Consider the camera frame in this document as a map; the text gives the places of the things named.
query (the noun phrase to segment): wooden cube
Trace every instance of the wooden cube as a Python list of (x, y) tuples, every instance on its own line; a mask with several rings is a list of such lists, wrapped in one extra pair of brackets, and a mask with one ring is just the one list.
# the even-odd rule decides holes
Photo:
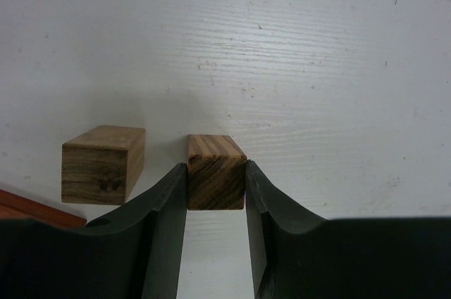
[(99, 126), (63, 144), (61, 199), (123, 204), (144, 168), (146, 130)]
[(190, 135), (188, 209), (242, 209), (246, 161), (228, 135)]

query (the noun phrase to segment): block top face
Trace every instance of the block top face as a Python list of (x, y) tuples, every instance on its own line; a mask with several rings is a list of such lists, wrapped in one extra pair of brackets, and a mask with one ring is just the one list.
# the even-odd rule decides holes
[(229, 156), (246, 159), (245, 153), (228, 135), (190, 135), (188, 156)]
[(143, 128), (102, 125), (69, 140), (63, 146), (128, 150), (145, 132)]

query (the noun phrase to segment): dark wood grain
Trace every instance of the dark wood grain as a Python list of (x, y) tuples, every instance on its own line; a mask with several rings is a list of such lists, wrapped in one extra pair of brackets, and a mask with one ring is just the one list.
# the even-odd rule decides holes
[(34, 218), (63, 228), (79, 227), (86, 219), (0, 190), (0, 219)]
[(63, 144), (61, 199), (123, 204), (144, 168), (143, 128), (99, 126)]
[(188, 209), (242, 209), (246, 161), (228, 135), (190, 135)]

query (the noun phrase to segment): orange wooden edge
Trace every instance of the orange wooden edge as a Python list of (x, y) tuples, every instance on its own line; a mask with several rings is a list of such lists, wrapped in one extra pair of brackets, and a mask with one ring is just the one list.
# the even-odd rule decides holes
[(0, 190), (0, 219), (34, 218), (61, 228), (80, 227), (86, 219)]

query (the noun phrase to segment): white surface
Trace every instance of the white surface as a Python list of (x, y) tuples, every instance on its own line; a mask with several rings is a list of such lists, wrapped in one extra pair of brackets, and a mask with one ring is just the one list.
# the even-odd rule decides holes
[[(451, 214), (451, 0), (0, 0), (1, 187), (60, 203), (61, 144), (145, 126), (133, 191), (223, 133), (327, 218)], [(179, 296), (251, 298), (244, 212), (193, 213)]]

